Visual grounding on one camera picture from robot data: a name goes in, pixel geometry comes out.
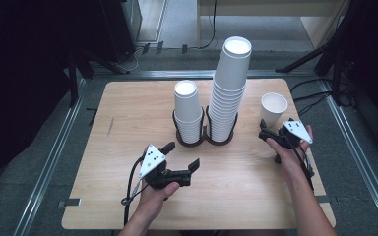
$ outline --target human hand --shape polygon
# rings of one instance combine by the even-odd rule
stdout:
[[[308,132],[311,139],[312,136],[312,129],[310,125],[306,126],[306,131]],[[303,172],[300,166],[299,159],[297,158],[295,152],[292,149],[286,149],[281,147],[275,140],[269,138],[266,139],[266,143],[281,157],[282,161],[282,168],[281,173],[284,180],[287,182],[292,177],[296,176],[303,176]],[[301,155],[302,160],[304,158],[303,151],[307,151],[310,144],[308,142],[302,142],[300,144],[301,147],[297,148],[297,152]]]
[[[172,182],[161,190],[146,186],[147,183],[143,179],[142,188],[144,188],[144,191],[141,192],[135,213],[141,212],[147,218],[147,221],[152,222],[160,214],[164,200],[171,197],[180,186],[177,182]]]

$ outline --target tall cup stack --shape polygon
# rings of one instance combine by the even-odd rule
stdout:
[[[214,74],[208,115],[207,135],[215,142],[225,142],[233,129],[246,87],[251,43],[239,36],[228,38]]]

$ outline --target table top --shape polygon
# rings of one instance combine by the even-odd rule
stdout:
[[[275,152],[258,138],[260,99],[267,92],[286,97],[288,109],[273,128],[288,118],[298,119],[287,83],[283,79],[251,79],[238,110],[234,136],[225,146],[207,141],[184,147],[176,140],[172,120],[174,86],[177,81],[112,82],[103,93],[94,125],[80,164],[70,199],[78,206],[66,206],[62,225],[66,229],[123,228],[128,178],[134,162],[148,144],[162,148],[176,142],[167,155],[167,168],[187,169],[200,158],[192,185],[180,188],[163,207],[151,229],[288,229],[295,228],[290,194]],[[212,80],[195,81],[201,104],[209,105]],[[325,196],[315,166],[312,177],[316,196]],[[139,168],[133,179],[138,182]],[[139,197],[130,206],[134,212]],[[335,225],[331,206],[321,207]]]

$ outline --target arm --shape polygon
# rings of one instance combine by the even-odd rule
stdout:
[[[311,127],[307,126],[306,129],[312,137]],[[281,157],[281,173],[292,197],[298,234],[302,236],[337,235],[309,187],[293,150],[281,147],[273,139],[266,139],[266,142]],[[303,142],[301,146],[305,151],[309,148],[307,142]]]
[[[144,188],[146,184],[146,181],[143,180],[142,188]],[[154,190],[152,187],[147,186],[147,188],[141,192],[140,202],[136,211],[121,230],[119,236],[146,235],[150,224],[160,214],[164,199],[172,196],[179,187],[179,184],[176,182],[170,183],[162,190]]]

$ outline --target white triangular marker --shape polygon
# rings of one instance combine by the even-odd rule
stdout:
[[[284,126],[294,135],[312,144],[312,139],[300,121],[283,121]]]
[[[150,171],[158,167],[162,162],[165,161],[165,155],[161,153],[155,146],[149,145],[144,156],[143,164],[140,168],[140,173],[138,177],[140,179],[144,178]]]

